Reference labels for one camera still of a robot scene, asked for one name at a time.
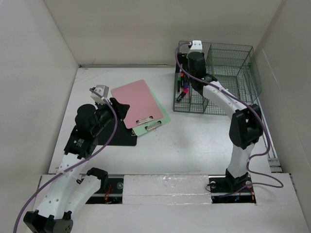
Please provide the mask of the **green highlighter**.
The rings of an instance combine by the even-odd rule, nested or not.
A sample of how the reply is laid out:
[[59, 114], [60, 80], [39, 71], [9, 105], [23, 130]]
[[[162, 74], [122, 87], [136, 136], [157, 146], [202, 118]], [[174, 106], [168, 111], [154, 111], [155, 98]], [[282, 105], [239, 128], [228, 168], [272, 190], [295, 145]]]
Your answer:
[[178, 75], [178, 77], [177, 77], [177, 93], [180, 92], [180, 88], [181, 88], [181, 76]]

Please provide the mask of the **pink clipboard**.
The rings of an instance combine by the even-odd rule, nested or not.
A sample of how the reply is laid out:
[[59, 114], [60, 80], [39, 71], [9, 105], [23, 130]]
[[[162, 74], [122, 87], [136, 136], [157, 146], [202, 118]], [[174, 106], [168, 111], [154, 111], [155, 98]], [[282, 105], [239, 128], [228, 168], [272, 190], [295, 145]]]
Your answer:
[[116, 87], [111, 90], [111, 94], [119, 103], [130, 105], [123, 120], [128, 129], [163, 117], [162, 111], [144, 80]]

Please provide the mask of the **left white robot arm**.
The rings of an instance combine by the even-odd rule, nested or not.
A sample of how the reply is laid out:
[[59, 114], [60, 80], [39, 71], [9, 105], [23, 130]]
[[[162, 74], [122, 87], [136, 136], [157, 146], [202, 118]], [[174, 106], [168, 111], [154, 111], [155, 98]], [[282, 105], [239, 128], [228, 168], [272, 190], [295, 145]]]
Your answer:
[[93, 194], [108, 188], [108, 173], [99, 168], [91, 168], [80, 184], [77, 179], [98, 145], [98, 135], [108, 124], [114, 124], [108, 138], [111, 141], [118, 120], [125, 119], [129, 108], [128, 104], [121, 104], [115, 98], [102, 98], [95, 105], [85, 104], [78, 108], [57, 175], [45, 184], [49, 189], [43, 201], [24, 216], [23, 222], [31, 232], [71, 232], [75, 214]]

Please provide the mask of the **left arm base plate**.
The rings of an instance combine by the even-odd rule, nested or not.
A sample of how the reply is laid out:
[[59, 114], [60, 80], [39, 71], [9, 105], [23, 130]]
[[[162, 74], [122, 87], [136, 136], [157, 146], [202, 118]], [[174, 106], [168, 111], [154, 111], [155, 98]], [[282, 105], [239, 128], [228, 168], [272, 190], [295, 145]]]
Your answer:
[[109, 178], [106, 189], [97, 191], [86, 204], [122, 204], [123, 183], [123, 177]]

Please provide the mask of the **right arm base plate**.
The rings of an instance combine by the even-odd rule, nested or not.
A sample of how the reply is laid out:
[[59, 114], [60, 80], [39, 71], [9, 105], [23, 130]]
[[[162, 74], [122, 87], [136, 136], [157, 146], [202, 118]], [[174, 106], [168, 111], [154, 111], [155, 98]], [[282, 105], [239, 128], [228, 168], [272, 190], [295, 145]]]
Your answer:
[[235, 204], [235, 203], [256, 203], [255, 192], [252, 186], [244, 187], [251, 182], [247, 177], [241, 184], [231, 187], [225, 177], [209, 177], [205, 186], [206, 191], [211, 194], [212, 204]]

